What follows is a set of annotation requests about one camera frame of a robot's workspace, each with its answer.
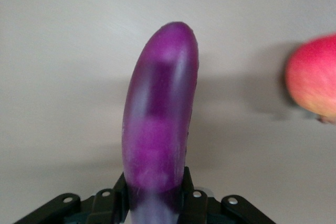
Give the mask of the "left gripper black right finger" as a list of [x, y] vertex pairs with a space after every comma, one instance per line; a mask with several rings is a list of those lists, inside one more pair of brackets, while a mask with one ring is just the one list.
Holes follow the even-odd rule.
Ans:
[[275, 224], [247, 199], [228, 195], [218, 201], [201, 189], [195, 189], [190, 169], [184, 167], [183, 204], [179, 223], [190, 224]]

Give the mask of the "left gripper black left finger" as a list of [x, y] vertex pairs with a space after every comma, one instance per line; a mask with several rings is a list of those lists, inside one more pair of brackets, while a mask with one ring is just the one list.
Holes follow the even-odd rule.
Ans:
[[112, 188], [85, 200], [73, 193], [61, 194], [15, 223], [124, 223], [128, 211], [128, 188], [122, 174]]

